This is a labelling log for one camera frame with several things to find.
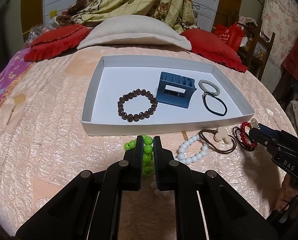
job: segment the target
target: blue plastic stand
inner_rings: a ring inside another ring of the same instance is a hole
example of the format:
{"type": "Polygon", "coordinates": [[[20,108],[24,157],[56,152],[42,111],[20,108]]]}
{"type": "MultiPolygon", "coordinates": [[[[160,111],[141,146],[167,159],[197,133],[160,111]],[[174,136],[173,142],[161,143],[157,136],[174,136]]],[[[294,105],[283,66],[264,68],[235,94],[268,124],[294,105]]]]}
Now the blue plastic stand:
{"type": "Polygon", "coordinates": [[[188,108],[194,91],[196,91],[194,79],[161,72],[156,100],[159,103],[188,108]],[[185,92],[181,93],[166,89],[166,85],[185,89],[185,92]]]}

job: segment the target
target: hand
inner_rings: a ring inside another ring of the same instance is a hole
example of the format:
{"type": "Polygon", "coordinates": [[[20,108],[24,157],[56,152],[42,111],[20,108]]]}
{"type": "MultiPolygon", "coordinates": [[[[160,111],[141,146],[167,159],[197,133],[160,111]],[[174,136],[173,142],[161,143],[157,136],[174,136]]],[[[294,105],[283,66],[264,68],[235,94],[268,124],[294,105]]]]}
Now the hand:
{"type": "MultiPolygon", "coordinates": [[[[294,183],[294,179],[289,174],[284,176],[284,180],[282,182],[281,189],[279,191],[278,199],[276,201],[275,210],[279,212],[285,207],[285,205],[296,195],[298,194],[298,188],[294,183]]],[[[290,214],[290,218],[296,219],[298,217],[298,205],[296,209],[290,214]]]]}

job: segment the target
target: beige pillow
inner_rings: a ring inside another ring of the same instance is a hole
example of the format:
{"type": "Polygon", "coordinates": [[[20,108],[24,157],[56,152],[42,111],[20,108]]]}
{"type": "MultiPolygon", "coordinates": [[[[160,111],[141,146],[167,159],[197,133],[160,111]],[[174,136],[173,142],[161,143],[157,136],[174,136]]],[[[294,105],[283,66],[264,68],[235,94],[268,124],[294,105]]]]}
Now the beige pillow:
{"type": "Polygon", "coordinates": [[[98,44],[174,44],[191,50],[191,44],[185,37],[165,23],[142,15],[123,15],[105,20],[91,31],[77,49],[98,44]]]}

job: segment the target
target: brown cord bracelet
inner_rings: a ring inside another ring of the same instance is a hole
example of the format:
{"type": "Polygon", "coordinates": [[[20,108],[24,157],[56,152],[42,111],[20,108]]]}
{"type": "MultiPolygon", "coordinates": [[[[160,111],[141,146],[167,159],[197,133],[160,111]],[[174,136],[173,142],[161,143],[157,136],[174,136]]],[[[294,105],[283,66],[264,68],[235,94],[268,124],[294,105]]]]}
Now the brown cord bracelet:
{"type": "Polygon", "coordinates": [[[119,98],[118,115],[121,116],[123,120],[128,120],[128,122],[132,122],[132,121],[138,122],[139,120],[142,120],[144,118],[149,118],[150,115],[153,115],[153,113],[156,111],[157,106],[158,106],[158,102],[156,101],[156,98],[153,97],[153,94],[151,94],[150,91],[146,91],[145,89],[142,89],[142,90],[137,89],[119,98]],[[140,112],[139,114],[135,114],[135,115],[127,114],[123,109],[123,104],[129,99],[131,100],[139,95],[146,96],[150,100],[150,103],[152,104],[151,107],[144,113],[140,112]]]}
{"type": "Polygon", "coordinates": [[[216,130],[211,130],[211,129],[202,129],[199,132],[199,137],[202,140],[204,140],[206,143],[208,143],[210,146],[212,146],[212,150],[214,150],[218,153],[221,153],[221,154],[229,154],[229,153],[233,152],[236,149],[236,139],[233,136],[229,135],[231,137],[231,141],[233,143],[232,148],[229,149],[229,150],[222,151],[222,150],[219,150],[217,147],[215,147],[212,143],[210,143],[210,141],[203,135],[204,132],[212,133],[213,135],[215,135],[217,133],[217,131],[216,130]]]}

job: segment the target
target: purple floral blanket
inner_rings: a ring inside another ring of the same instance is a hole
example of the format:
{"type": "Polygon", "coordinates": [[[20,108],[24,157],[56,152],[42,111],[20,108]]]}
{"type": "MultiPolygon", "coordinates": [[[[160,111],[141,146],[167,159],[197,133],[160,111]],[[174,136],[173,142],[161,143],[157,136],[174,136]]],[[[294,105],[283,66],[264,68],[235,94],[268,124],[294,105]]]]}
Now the purple floral blanket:
{"type": "Polygon", "coordinates": [[[24,61],[24,56],[29,50],[30,48],[17,52],[0,73],[0,104],[6,96],[8,87],[29,68],[31,62],[24,61]]]}

